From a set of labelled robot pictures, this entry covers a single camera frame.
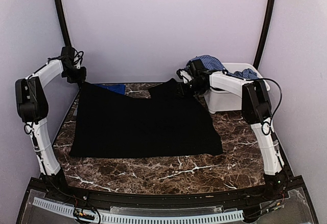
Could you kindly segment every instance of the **black towel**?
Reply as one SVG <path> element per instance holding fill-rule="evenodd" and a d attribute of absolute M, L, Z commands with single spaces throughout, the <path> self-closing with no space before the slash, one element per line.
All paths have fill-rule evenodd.
<path fill-rule="evenodd" d="M 152 99 L 131 98 L 84 83 L 70 156 L 221 154 L 220 136 L 209 113 L 194 98 L 173 98 L 175 83 L 170 81 L 149 90 Z"/>

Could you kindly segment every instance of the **white plastic bin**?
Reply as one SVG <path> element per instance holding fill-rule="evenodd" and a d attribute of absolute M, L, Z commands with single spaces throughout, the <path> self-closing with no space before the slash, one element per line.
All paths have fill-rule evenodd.
<path fill-rule="evenodd" d="M 225 68 L 230 72 L 234 73 L 236 71 L 242 72 L 244 69 L 251 69 L 258 74 L 259 78 L 262 78 L 260 73 L 250 64 L 246 63 L 223 63 Z M 269 91 L 270 86 L 265 81 L 266 88 Z M 230 111 L 230 110 L 241 110 L 242 109 L 242 99 L 227 91 L 216 91 L 210 88 L 205 94 L 204 98 L 208 106 L 209 112 L 214 114 L 218 111 Z"/>

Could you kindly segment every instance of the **marble surface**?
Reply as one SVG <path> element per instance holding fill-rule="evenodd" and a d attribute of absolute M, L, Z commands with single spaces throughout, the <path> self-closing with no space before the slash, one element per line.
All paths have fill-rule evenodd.
<path fill-rule="evenodd" d="M 149 98 L 154 83 L 126 84 L 126 95 Z M 204 98 L 199 101 L 205 105 Z M 78 98 L 53 145 L 70 186 L 137 194 L 192 194 L 263 185 L 263 160 L 250 126 L 239 111 L 212 115 L 224 153 L 143 159 L 75 158 L 68 155 L 74 140 Z"/>

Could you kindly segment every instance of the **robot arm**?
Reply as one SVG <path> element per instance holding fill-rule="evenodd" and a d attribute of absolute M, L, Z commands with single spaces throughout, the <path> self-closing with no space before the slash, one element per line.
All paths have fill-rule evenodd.
<path fill-rule="evenodd" d="M 86 68 L 80 67 L 81 56 L 75 55 L 72 47 L 63 47 L 61 56 L 48 62 L 30 76 L 16 81 L 17 111 L 25 123 L 34 151 L 44 175 L 56 175 L 60 165 L 56 160 L 48 134 L 47 120 L 49 106 L 44 87 L 59 74 L 67 77 L 69 83 L 80 83 L 86 78 Z"/>
<path fill-rule="evenodd" d="M 226 71 L 210 73 L 204 68 L 201 60 L 194 60 L 189 66 L 189 72 L 192 79 L 188 83 L 181 84 L 180 95 L 193 95 L 198 91 L 203 93 L 214 88 L 239 96 L 242 99 L 242 116 L 251 126 L 259 143 L 265 175 L 275 176 L 280 173 L 284 162 L 271 124 L 271 103 L 265 82 L 262 79 L 236 78 L 227 75 Z M 183 80 L 185 80 L 184 73 L 183 70 L 177 71 L 178 76 Z"/>

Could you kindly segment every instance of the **black metal frame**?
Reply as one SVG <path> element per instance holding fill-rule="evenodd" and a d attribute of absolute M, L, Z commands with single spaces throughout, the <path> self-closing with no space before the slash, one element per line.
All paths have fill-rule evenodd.
<path fill-rule="evenodd" d="M 303 181 L 302 176 L 291 177 L 287 191 L 303 188 L 309 208 L 311 210 L 314 223 L 318 223 L 316 213 L 313 208 L 307 187 Z M 130 208 L 150 208 L 150 209 L 177 209 L 177 208 L 199 208 L 223 206 L 225 210 L 237 208 L 247 211 L 257 209 L 259 204 L 264 202 L 261 197 L 249 197 L 248 194 L 256 194 L 262 191 L 264 186 L 251 187 L 240 190 L 230 190 L 224 192 L 213 192 L 203 194 L 187 194 L 187 195 L 142 195 L 142 194 L 124 194 L 124 193 L 109 193 L 103 191 L 89 190 L 88 201 L 99 209 L 107 209 L 110 207 L 130 207 Z M 45 193 L 45 197 L 55 199 L 51 192 L 47 192 L 44 182 L 42 180 L 31 178 L 30 183 L 25 192 L 22 204 L 20 206 L 16 224 L 20 224 L 24 215 L 25 205 L 31 189 Z M 82 191 L 80 188 L 70 187 L 70 190 L 75 193 Z"/>
<path fill-rule="evenodd" d="M 59 19 L 59 25 L 60 25 L 63 41 L 64 41 L 66 47 L 68 47 L 68 46 L 71 47 L 72 43 L 71 43 L 71 39 L 70 39 L 69 33 L 68 33 L 65 14 L 63 11 L 63 7 L 62 7 L 62 1 L 55 0 L 55 4 L 56 4 L 57 15 L 58 15 L 58 19 Z"/>
<path fill-rule="evenodd" d="M 264 23 L 262 26 L 259 45 L 258 45 L 258 49 L 256 50 L 256 54 L 255 54 L 255 58 L 254 58 L 254 62 L 253 62 L 253 66 L 256 69 L 259 68 L 262 54 L 264 52 L 267 35 L 268 35 L 268 31 L 269 31 L 269 26 L 270 26 L 270 21 L 271 21 L 272 9 L 274 7 L 274 2 L 275 2 L 275 0 L 268 0 L 268 2 L 267 2 L 266 14 L 265 14 Z"/>

